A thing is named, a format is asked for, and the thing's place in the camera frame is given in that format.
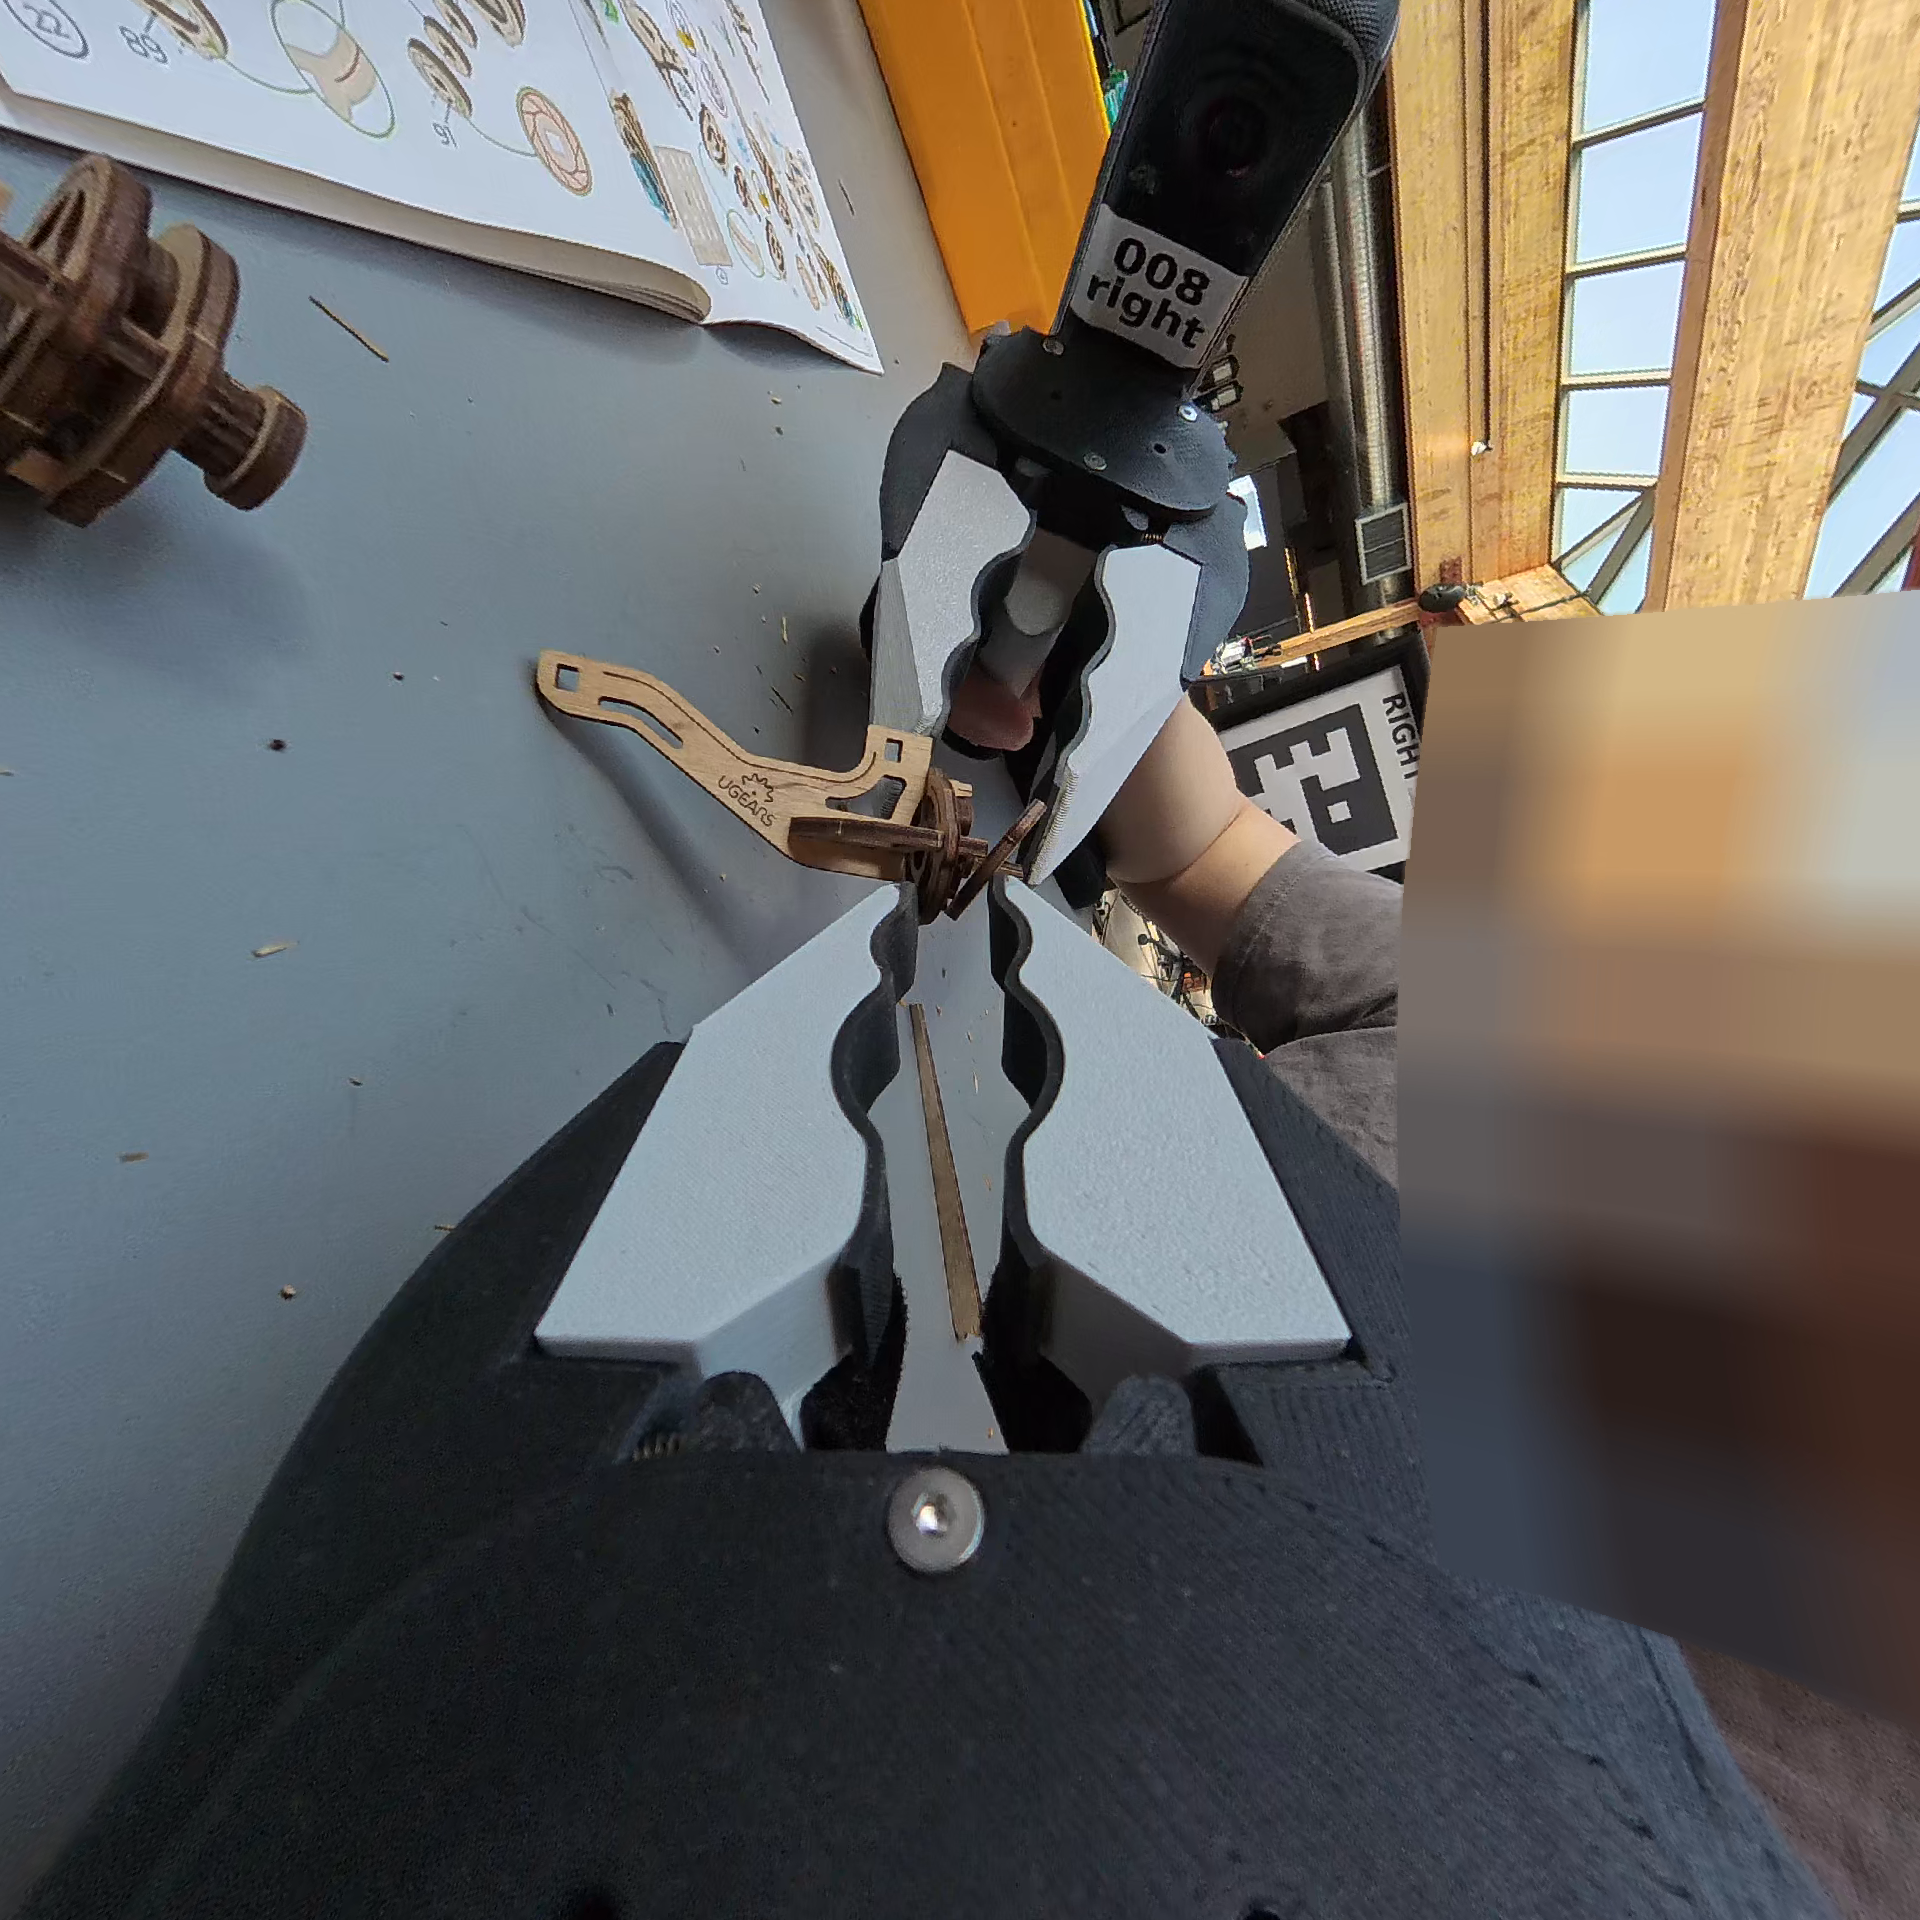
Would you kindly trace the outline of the person's right hand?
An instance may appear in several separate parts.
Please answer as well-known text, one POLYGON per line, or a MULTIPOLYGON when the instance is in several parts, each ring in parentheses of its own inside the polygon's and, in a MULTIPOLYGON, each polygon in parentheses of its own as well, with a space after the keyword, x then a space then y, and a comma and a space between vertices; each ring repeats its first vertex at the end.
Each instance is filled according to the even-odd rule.
POLYGON ((1295 845, 1292 830, 1238 793, 1227 748, 1190 701, 1098 823, 1110 877, 1207 974, 1262 874, 1295 845))

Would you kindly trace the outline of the wooden pillar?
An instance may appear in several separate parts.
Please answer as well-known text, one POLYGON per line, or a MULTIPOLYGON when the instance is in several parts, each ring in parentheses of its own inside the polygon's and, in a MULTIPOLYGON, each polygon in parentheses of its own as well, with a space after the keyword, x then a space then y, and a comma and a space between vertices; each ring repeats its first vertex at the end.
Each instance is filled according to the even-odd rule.
POLYGON ((1718 5, 1642 611, 1807 590, 1915 131, 1915 3, 1718 5))

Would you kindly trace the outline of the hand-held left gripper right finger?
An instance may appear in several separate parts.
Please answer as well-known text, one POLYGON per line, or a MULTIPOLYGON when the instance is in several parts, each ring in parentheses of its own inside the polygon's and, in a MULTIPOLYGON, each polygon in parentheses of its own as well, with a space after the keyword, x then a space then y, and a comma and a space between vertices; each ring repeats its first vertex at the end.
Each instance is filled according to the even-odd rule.
POLYGON ((1324 1360, 1350 1324, 1210 1033, 1020 880, 991 887, 1002 1168, 991 1404, 1012 1450, 1075 1450, 1132 1377, 1324 1360))

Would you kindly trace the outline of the yellow plastic bin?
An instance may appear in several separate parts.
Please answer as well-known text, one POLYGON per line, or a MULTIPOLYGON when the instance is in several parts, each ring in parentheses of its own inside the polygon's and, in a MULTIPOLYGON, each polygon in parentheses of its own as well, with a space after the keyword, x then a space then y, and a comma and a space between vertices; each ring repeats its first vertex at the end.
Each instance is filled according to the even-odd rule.
POLYGON ((1057 318, 1110 144, 1081 3, 861 3, 970 331, 1057 318))

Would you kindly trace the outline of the instruction booklet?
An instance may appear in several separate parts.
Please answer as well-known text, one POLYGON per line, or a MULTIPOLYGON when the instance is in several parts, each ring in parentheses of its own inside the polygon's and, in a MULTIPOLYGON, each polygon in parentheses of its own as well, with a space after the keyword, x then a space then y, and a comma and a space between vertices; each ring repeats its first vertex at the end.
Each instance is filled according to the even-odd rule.
POLYGON ((7 3, 2 124, 881 371, 757 3, 7 3))

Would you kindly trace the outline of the wooden lever part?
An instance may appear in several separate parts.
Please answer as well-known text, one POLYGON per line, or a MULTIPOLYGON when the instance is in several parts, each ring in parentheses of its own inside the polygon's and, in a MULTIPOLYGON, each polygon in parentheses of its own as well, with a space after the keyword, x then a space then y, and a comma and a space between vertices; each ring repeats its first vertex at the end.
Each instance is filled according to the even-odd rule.
POLYGON ((790 861, 864 880, 907 880, 931 921, 994 861, 972 835, 972 784, 950 780, 925 735, 868 727, 845 773, 761 757, 675 688, 568 651, 538 657, 538 691, 560 715, 635 733, 790 861))

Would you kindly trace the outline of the wooden rail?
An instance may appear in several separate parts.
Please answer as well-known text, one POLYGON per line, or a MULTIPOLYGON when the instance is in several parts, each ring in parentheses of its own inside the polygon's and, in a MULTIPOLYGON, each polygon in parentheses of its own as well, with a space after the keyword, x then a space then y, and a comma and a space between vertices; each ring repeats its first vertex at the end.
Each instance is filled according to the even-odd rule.
POLYGON ((1335 621, 1324 630, 1310 630, 1298 638, 1277 640, 1271 647, 1258 647, 1250 651, 1250 667, 1258 673, 1267 670, 1281 670, 1290 661, 1307 661, 1324 651, 1331 651, 1338 647, 1372 640, 1381 635, 1394 635, 1404 630, 1414 630, 1422 621, 1422 608, 1418 600, 1400 600, 1392 607, 1381 607, 1372 611, 1361 611, 1347 621, 1335 621))

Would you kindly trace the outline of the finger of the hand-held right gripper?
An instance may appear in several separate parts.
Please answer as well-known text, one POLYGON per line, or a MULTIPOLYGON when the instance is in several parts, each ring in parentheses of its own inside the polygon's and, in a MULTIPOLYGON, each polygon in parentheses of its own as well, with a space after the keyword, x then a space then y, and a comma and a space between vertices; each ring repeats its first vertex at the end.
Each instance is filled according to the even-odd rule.
POLYGON ((1201 568, 1162 544, 1110 547, 1092 568, 1098 635, 1070 667, 1057 708, 1050 805, 1024 853, 1044 887, 1098 830, 1184 697, 1184 664, 1201 568))
POLYGON ((881 564, 868 720, 938 741, 981 647, 987 584, 1037 533, 1008 480, 950 450, 900 551, 881 564))

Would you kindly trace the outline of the silver ventilation duct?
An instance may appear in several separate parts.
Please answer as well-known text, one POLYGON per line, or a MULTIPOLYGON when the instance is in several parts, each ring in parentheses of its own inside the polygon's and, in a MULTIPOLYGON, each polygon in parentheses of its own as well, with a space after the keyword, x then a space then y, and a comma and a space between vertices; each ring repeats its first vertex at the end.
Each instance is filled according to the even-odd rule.
POLYGON ((1352 518, 1407 503, 1392 170, 1381 108, 1338 141, 1314 197, 1331 445, 1352 518))

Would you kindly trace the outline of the small wooden disc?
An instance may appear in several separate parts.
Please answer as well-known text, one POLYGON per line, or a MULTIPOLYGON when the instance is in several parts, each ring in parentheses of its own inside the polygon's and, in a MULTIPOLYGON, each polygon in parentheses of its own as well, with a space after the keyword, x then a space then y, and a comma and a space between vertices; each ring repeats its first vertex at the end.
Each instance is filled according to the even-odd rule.
POLYGON ((960 915, 972 905, 972 901, 977 901, 977 897, 991 887, 991 880, 994 880, 994 877, 1008 865, 1008 861, 1020 853, 1020 845, 1025 844, 1025 837, 1032 837, 1032 831, 1041 830, 1041 823, 1047 821, 1047 814, 1050 814, 1050 803, 1047 803, 1047 800, 1032 800, 1032 803, 1020 813, 1020 817, 1007 830, 1007 835, 991 845, 991 853, 982 854, 982 857, 972 865, 970 877, 962 880, 962 887, 952 894, 952 901, 950 901, 950 905, 945 905, 945 915, 950 915, 952 921, 960 921, 960 915))

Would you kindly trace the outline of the wooden gear assembly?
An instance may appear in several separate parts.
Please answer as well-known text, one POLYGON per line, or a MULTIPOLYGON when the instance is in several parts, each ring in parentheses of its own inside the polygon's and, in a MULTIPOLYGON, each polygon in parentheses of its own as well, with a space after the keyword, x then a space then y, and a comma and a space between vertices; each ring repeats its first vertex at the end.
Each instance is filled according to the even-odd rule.
POLYGON ((251 513, 300 461, 307 414, 225 370, 237 264, 202 230, 151 233, 151 191, 81 158, 2 234, 2 473, 52 518, 88 525, 165 454, 251 513))

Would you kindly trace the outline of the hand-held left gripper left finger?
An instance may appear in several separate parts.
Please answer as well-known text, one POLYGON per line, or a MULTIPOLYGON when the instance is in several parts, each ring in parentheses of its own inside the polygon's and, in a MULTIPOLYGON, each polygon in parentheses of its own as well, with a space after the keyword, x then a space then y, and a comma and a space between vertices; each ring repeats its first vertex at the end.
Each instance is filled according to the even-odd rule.
POLYGON ((560 1357, 761 1377, 801 1433, 842 1355, 894 1308, 877 1095, 917 905, 877 887, 704 1021, 571 1258, 538 1340, 560 1357))

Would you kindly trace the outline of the thin wooden strip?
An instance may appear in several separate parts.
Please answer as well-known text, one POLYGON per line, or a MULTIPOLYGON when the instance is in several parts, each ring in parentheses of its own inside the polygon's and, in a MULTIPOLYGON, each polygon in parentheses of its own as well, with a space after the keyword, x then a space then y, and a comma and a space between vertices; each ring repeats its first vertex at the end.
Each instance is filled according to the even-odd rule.
POLYGON ((974 1273, 972 1233, 962 1213, 962 1190, 952 1155, 952 1138, 945 1127, 945 1107, 941 1095, 941 1074, 934 1067, 931 1037, 925 1028, 925 1013, 921 1004, 907 1004, 907 1013, 917 1051, 917 1077, 925 1124, 925 1160, 934 1190, 934 1215, 938 1215, 934 1220, 941 1230, 950 1324, 954 1340, 972 1344, 981 1340, 981 1284, 974 1273))

